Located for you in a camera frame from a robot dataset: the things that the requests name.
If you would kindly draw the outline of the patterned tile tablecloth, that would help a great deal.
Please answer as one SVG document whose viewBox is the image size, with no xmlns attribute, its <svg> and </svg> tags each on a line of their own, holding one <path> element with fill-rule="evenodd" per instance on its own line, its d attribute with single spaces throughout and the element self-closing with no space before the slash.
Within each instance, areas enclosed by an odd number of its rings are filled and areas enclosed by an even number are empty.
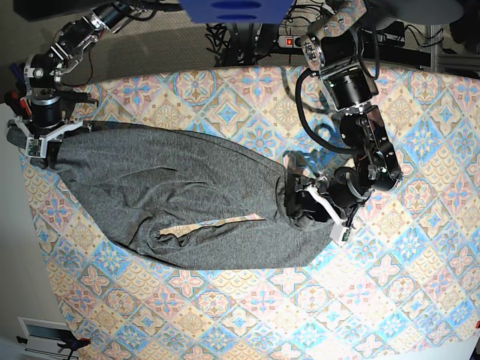
<svg viewBox="0 0 480 360">
<path fill-rule="evenodd" d="M 127 254 L 22 162 L 49 282 L 81 359 L 374 359 L 476 339 L 479 81 L 384 67 L 403 171 L 357 236 L 303 268 L 185 271 Z"/>
</svg>

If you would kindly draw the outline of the red black clamp left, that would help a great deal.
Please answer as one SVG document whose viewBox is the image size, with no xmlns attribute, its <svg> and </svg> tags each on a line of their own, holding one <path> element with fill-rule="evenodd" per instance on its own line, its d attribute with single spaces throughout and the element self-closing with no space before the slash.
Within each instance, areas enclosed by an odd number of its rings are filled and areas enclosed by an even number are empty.
<svg viewBox="0 0 480 360">
<path fill-rule="evenodd" d="M 16 116 L 20 116 L 23 120 L 32 117 L 29 105 L 23 97 L 20 97 L 16 91 L 9 91 L 4 94 L 4 102 L 13 110 Z"/>
</svg>

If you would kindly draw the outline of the black clamp bottom left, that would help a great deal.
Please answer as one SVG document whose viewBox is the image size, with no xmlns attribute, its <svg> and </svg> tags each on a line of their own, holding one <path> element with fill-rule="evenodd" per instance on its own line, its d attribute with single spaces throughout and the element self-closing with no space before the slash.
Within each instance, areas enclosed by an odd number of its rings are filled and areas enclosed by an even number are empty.
<svg viewBox="0 0 480 360">
<path fill-rule="evenodd" d="M 45 337 L 20 337 L 16 336 L 19 344 L 25 345 L 25 350 L 30 353 L 38 353 L 51 356 L 74 355 L 79 349 L 91 344 L 90 339 L 67 338 L 49 339 Z"/>
</svg>

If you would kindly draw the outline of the white power strip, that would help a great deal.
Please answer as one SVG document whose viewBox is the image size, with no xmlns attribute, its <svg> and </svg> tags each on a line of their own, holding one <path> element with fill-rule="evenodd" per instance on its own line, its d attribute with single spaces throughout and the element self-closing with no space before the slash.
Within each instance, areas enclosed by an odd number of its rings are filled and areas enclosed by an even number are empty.
<svg viewBox="0 0 480 360">
<path fill-rule="evenodd" d="M 307 38 L 298 35 L 280 35 L 275 51 L 280 54 L 299 55 L 306 49 Z"/>
</svg>

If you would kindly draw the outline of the grey t-shirt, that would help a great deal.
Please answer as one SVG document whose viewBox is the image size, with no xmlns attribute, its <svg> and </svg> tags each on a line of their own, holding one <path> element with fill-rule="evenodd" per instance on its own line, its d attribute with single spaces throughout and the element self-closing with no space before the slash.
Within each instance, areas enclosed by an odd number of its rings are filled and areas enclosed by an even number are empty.
<svg viewBox="0 0 480 360">
<path fill-rule="evenodd" d="M 111 242 L 167 266 L 306 266 L 331 241 L 332 221 L 287 216 L 293 174 L 220 137 L 117 124 L 31 164 L 56 173 Z"/>
</svg>

